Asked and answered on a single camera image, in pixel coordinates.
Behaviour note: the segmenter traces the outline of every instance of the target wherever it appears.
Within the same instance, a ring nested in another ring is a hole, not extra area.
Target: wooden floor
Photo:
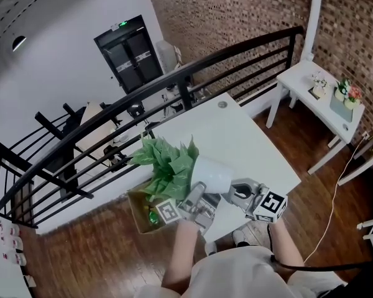
[[[302,183],[289,194],[283,215],[288,230],[303,257],[307,257],[328,223],[334,185],[351,152],[345,148],[317,173],[306,172],[327,151],[332,134],[302,104],[294,110],[282,103],[271,129],[267,112],[255,121],[293,166]],[[369,241],[356,225],[373,219],[373,186],[360,176],[338,189],[336,207],[328,234],[308,264],[352,263],[372,258]],[[243,228],[253,245],[269,246],[264,223]],[[24,230],[27,270],[37,283],[37,298],[132,297],[144,284],[160,284],[172,249],[174,228],[153,235],[139,235],[127,202],[113,202],[85,217],[38,237]],[[218,242],[229,247],[230,237]],[[204,257],[203,242],[196,260]],[[341,273],[351,279],[357,272]]]

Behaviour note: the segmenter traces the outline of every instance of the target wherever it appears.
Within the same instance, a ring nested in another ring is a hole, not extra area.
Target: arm
[[[304,266],[304,260],[287,231],[283,219],[279,219],[275,224],[270,224],[269,229],[272,237],[272,249],[276,259],[282,264]],[[285,268],[279,268],[277,272],[285,281],[294,273],[294,271]]]
[[[199,227],[192,222],[183,220],[178,223],[173,255],[164,274],[162,287],[180,295],[188,289],[198,231]]]

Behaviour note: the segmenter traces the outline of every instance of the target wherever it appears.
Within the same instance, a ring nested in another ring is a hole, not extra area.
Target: white wall
[[[37,111],[54,119],[65,102],[76,110],[123,97],[93,39],[140,14],[155,45],[163,37],[150,0],[38,0],[23,13],[0,40],[0,141],[9,146],[36,129]],[[27,40],[13,53],[18,35]],[[29,297],[20,269],[1,255],[0,243],[0,296]]]

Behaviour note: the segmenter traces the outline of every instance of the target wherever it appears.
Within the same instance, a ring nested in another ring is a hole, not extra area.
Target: person
[[[208,256],[193,265],[199,228],[189,221],[178,224],[170,264],[162,286],[146,285],[135,298],[314,298],[345,286],[334,272],[306,272],[275,268],[272,252],[250,246],[240,230],[233,232],[236,248],[217,253],[215,243],[206,244]],[[270,224],[275,257],[289,266],[304,266],[285,223]]]

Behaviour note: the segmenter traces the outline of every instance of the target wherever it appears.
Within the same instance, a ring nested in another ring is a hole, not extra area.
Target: artificial plant
[[[193,166],[199,149],[193,138],[187,148],[171,146],[163,138],[142,137],[142,148],[132,154],[130,165],[153,165],[154,175],[142,191],[149,194],[149,200],[156,198],[184,200],[190,190]]]

